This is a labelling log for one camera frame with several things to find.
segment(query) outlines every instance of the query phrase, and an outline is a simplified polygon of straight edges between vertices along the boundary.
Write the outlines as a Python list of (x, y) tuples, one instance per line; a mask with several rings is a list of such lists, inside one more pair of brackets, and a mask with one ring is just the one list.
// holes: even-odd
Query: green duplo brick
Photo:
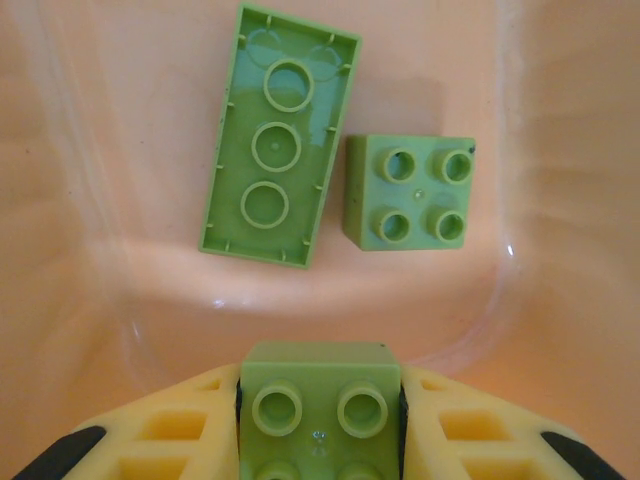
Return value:
[(200, 249), (309, 266), (358, 36), (240, 7)]
[(349, 137), (345, 234), (362, 250), (462, 247), (475, 145), (472, 138)]
[(240, 374), (241, 480), (398, 480), (401, 368), (379, 343), (264, 343)]

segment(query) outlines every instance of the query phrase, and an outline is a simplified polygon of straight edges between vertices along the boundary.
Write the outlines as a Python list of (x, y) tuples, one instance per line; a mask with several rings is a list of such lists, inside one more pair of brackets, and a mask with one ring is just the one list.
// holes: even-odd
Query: lime green brick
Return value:
[(309, 266), (359, 52), (356, 35), (240, 7), (203, 252)]
[(401, 369), (379, 343), (263, 343), (240, 374), (241, 480), (398, 480)]
[(345, 234), (362, 250), (462, 247), (475, 145), (472, 138), (349, 137)]

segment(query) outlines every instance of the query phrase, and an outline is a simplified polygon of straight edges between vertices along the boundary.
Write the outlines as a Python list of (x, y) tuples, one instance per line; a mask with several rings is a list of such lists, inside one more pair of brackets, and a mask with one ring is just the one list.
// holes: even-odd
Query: green plastic toy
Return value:
[(462, 247), (474, 153), (471, 138), (349, 137), (345, 234), (362, 250)]
[(398, 480), (401, 367), (377, 343), (264, 343), (240, 374), (241, 480)]
[(200, 249), (306, 268), (358, 36), (240, 7)]

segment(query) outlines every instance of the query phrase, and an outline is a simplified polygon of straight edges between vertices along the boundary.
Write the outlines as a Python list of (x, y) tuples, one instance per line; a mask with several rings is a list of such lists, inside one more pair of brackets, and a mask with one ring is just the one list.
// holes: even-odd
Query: orange plastic bin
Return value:
[(346, 134), (471, 136), (461, 250), (197, 250), (235, 2), (0, 0), (0, 476), (262, 339), (388, 343), (640, 477), (640, 7), (260, 2), (362, 35)]

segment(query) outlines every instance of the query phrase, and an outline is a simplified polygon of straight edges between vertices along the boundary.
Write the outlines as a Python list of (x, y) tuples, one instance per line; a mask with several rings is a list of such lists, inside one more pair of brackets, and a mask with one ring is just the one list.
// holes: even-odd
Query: toy block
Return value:
[(378, 343), (265, 343), (240, 382), (241, 480), (398, 480), (401, 368)]
[(471, 138), (349, 137), (345, 234), (362, 250), (462, 247), (475, 148)]
[(243, 5), (200, 250), (306, 268), (360, 38)]

